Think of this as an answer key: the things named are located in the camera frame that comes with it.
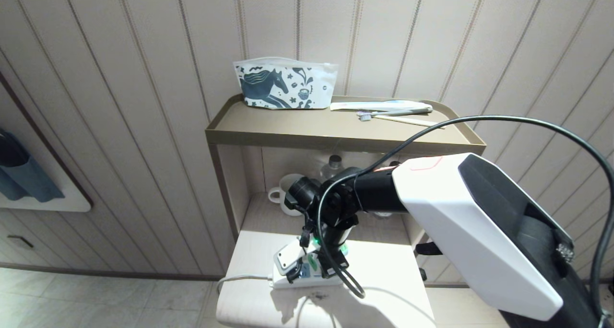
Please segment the baseboard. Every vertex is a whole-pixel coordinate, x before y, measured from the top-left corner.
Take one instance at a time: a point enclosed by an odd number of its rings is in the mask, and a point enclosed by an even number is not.
[[[2,263],[2,262],[0,262],[0,268],[44,271],[48,273],[59,273],[59,274],[111,276],[114,278],[136,278],[136,279],[217,281],[223,278],[223,276],[221,275],[129,273],[129,272],[124,272],[124,271],[61,269],[61,268],[40,267],[40,266],[32,266],[32,265],[14,265],[11,263]]]

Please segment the toiletry pouch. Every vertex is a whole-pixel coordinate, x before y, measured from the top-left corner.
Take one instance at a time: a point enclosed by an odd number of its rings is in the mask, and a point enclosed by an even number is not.
[[[248,106],[325,109],[331,105],[338,64],[262,57],[233,63]]]

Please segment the cup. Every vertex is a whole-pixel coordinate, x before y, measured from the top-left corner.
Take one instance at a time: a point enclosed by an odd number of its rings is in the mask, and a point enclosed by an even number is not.
[[[279,206],[281,206],[281,210],[285,214],[288,214],[292,217],[302,216],[303,214],[298,210],[291,210],[290,208],[287,208],[285,206],[285,204],[283,203],[283,201],[285,201],[285,193],[288,191],[290,186],[294,184],[294,182],[298,181],[303,177],[305,176],[299,175],[298,173],[291,173],[289,175],[285,175],[279,180],[279,186],[270,189],[268,192],[269,200],[273,203],[279,203]]]

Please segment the plastic bottle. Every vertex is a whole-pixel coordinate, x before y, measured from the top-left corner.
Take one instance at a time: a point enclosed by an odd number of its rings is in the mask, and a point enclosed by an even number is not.
[[[322,182],[331,179],[345,168],[342,166],[342,158],[339,155],[333,154],[329,158],[329,163],[322,166],[320,169],[320,180]]]

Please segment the floor tile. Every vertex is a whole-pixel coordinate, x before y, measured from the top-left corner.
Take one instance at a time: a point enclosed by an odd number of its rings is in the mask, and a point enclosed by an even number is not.
[[[28,311],[35,306],[36,297],[13,293],[0,293],[0,326],[17,328]]]
[[[198,311],[145,309],[136,328],[195,328]]]
[[[426,289],[435,321],[440,325],[505,324],[497,309],[487,305],[471,289]]]
[[[201,310],[212,282],[157,280],[147,308]]]
[[[134,328],[142,311],[123,305],[90,304],[81,328]]]
[[[81,328],[89,304],[39,298],[19,328]]]
[[[0,292],[39,296],[55,276],[43,271],[0,268]]]
[[[142,308],[39,298],[19,328],[134,328]]]
[[[58,274],[42,297],[142,308],[155,280]]]
[[[227,327],[227,326],[224,326],[220,322],[217,322],[217,319],[212,318],[212,317],[204,317],[204,319],[202,319],[202,322],[200,322],[200,326],[198,326],[198,328],[224,328],[224,327]]]
[[[211,284],[211,290],[209,291],[209,297],[207,298],[206,302],[204,302],[204,307],[202,308],[202,317],[215,318],[217,299],[219,298],[216,287],[217,282],[213,282]]]

